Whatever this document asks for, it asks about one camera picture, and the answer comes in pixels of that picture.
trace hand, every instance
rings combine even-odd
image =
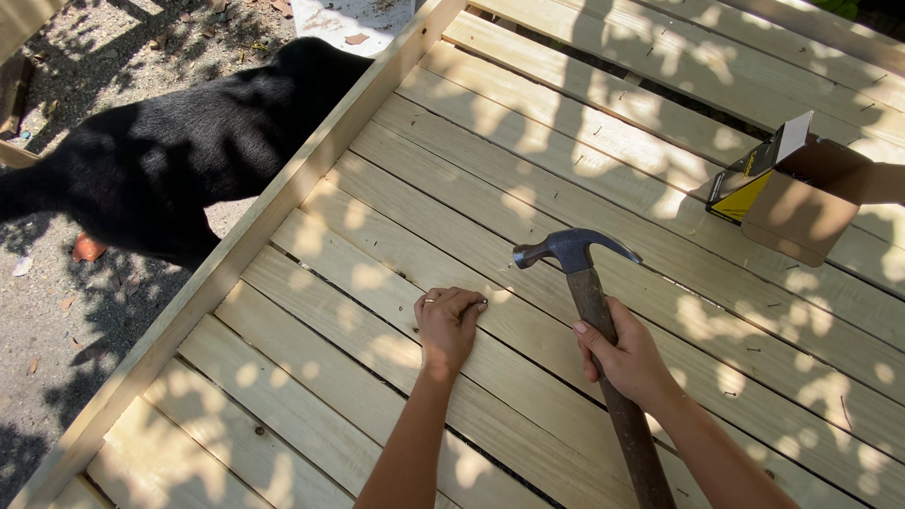
[[[672,403],[681,400],[684,391],[666,369],[647,327],[615,297],[606,297],[606,304],[619,338],[615,346],[586,322],[578,321],[572,325],[578,336],[587,379],[593,382],[600,378],[591,361],[593,352],[613,387],[656,418]]]
[[[414,303],[424,365],[435,378],[455,379],[472,353],[478,316],[487,299],[462,288],[432,288]]]

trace person's left hand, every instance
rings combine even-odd
[[[462,288],[432,288],[414,303],[424,365],[437,379],[455,379],[472,353],[478,316],[487,299]]]

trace forearm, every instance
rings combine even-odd
[[[797,508],[693,399],[681,395],[655,417],[713,509]]]
[[[433,507],[443,423],[455,377],[422,370],[374,471],[355,503],[361,508]]]

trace gravel ground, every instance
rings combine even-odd
[[[253,43],[275,50],[295,36],[293,20],[268,0],[232,0],[230,11],[222,22],[200,0],[70,2],[22,49],[47,58],[35,66],[20,129],[31,136],[11,141],[46,154],[93,113],[262,65],[272,52]],[[214,37],[202,35],[211,25]],[[151,49],[160,35],[163,49]],[[225,235],[252,202],[211,207],[211,227]],[[73,262],[79,232],[54,214],[0,225],[0,507],[191,275],[116,249]],[[23,256],[31,269],[13,277]]]

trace wooden hammer handle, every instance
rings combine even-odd
[[[582,320],[600,331],[611,344],[618,341],[600,278],[594,267],[567,274],[568,288]],[[644,412],[626,398],[606,378],[600,360],[592,353],[591,360],[600,373],[600,389],[604,392],[606,408],[619,437],[628,473],[634,485],[641,509],[675,509],[672,492],[666,482],[666,474],[657,456],[651,429]]]

